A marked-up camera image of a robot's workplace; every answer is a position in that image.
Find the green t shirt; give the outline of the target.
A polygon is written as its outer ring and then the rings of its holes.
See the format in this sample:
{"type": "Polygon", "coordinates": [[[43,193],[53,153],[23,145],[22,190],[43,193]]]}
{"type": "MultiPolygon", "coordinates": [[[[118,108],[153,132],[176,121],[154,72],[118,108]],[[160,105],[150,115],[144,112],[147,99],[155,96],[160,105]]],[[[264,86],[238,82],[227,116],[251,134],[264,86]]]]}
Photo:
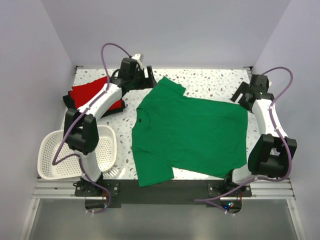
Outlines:
{"type": "Polygon", "coordinates": [[[175,168],[222,178],[247,163],[247,111],[185,92],[164,77],[136,109],[132,152],[140,187],[173,179],[175,168]]]}

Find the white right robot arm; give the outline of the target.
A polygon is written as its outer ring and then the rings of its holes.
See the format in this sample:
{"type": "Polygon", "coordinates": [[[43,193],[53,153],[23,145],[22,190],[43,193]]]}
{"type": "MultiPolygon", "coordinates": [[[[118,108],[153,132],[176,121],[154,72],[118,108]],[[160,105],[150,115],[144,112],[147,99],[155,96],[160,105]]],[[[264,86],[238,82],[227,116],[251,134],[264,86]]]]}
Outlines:
{"type": "Polygon", "coordinates": [[[281,126],[276,113],[277,98],[269,93],[270,84],[266,75],[254,74],[249,83],[240,84],[231,98],[254,115],[260,137],[247,163],[225,175],[222,189],[227,196],[235,196],[241,187],[256,180],[283,181],[291,172],[298,144],[281,126]]]}

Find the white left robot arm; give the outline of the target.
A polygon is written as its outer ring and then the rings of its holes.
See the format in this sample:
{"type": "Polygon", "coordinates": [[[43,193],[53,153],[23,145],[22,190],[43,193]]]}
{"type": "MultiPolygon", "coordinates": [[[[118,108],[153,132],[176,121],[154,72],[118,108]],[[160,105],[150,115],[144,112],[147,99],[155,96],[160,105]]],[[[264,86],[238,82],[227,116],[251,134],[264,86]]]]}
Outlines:
{"type": "Polygon", "coordinates": [[[98,166],[96,147],[99,142],[97,121],[123,96],[132,90],[144,90],[157,85],[150,65],[143,67],[143,54],[125,57],[115,74],[107,77],[102,89],[78,109],[65,114],[62,144],[67,144],[78,157],[81,177],[88,181],[86,191],[99,196],[104,184],[99,181],[102,171],[98,166]]]}

